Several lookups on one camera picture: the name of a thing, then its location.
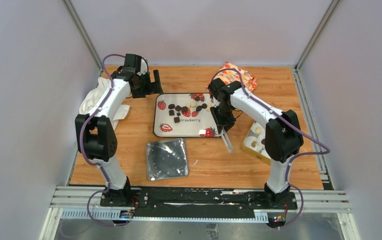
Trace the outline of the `metal tongs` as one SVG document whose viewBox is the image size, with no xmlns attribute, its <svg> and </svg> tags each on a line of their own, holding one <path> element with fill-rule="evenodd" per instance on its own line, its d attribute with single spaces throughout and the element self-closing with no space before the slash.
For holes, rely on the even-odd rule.
<svg viewBox="0 0 382 240">
<path fill-rule="evenodd" d="M 227 134 L 227 132 L 225 131 L 224 128 L 221 130 L 220 136 L 221 136 L 221 138 L 222 138 L 222 140 L 223 140 L 223 142 L 224 142 L 224 144 L 226 146 L 227 151 L 229 153 L 232 153 L 233 150 L 234 150 L 234 146 L 233 146 L 233 144 L 232 144 L 230 138 L 228 137 L 228 134 Z"/>
</svg>

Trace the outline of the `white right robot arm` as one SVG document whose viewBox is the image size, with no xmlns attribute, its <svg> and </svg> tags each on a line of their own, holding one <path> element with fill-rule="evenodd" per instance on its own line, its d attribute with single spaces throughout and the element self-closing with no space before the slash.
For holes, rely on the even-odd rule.
<svg viewBox="0 0 382 240">
<path fill-rule="evenodd" d="M 303 136 L 297 114 L 283 111 L 267 104 L 234 81 L 225 84 L 216 78 L 208 85 L 210 96 L 218 105 L 210 111 L 219 133 L 227 132 L 235 124 L 233 110 L 238 109 L 262 126 L 265 132 L 264 147 L 270 157 L 270 173 L 265 184 L 265 204 L 277 209 L 290 191 L 288 171 L 291 157 L 297 155 L 303 145 Z"/>
</svg>

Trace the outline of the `strawberry print tray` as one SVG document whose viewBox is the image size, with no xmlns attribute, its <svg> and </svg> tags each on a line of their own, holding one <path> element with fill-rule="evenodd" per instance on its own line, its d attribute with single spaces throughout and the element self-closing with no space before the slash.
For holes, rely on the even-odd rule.
<svg viewBox="0 0 382 240">
<path fill-rule="evenodd" d="M 168 109 L 170 104 L 186 107 L 187 103 L 196 102 L 197 106 L 202 104 L 215 107 L 209 93 L 164 93 L 155 100 L 155 113 L 153 121 L 153 133 L 160 138 L 219 138 L 220 134 L 211 111 L 203 109 L 199 112 L 196 107 L 188 108 L 187 112 Z M 169 111 L 174 110 L 174 115 L 169 116 Z M 174 123 L 174 118 L 179 117 L 180 122 Z M 199 135 L 199 130 L 205 130 L 205 135 Z"/>
</svg>

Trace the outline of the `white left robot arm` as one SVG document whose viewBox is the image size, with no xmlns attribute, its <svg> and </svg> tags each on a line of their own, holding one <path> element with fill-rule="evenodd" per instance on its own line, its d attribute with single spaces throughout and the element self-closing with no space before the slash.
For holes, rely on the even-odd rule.
<svg viewBox="0 0 382 240">
<path fill-rule="evenodd" d="M 79 153 L 90 166 L 101 172 L 105 180 L 102 196 L 105 199 L 112 197 L 121 207 L 131 203 L 132 193 L 130 181 L 116 158 L 118 141 L 112 122 L 128 96 L 137 99 L 163 92 L 158 71 L 153 72 L 152 81 L 145 58 L 127 53 L 123 59 L 123 65 L 107 75 L 108 85 L 96 104 L 75 118 Z"/>
</svg>

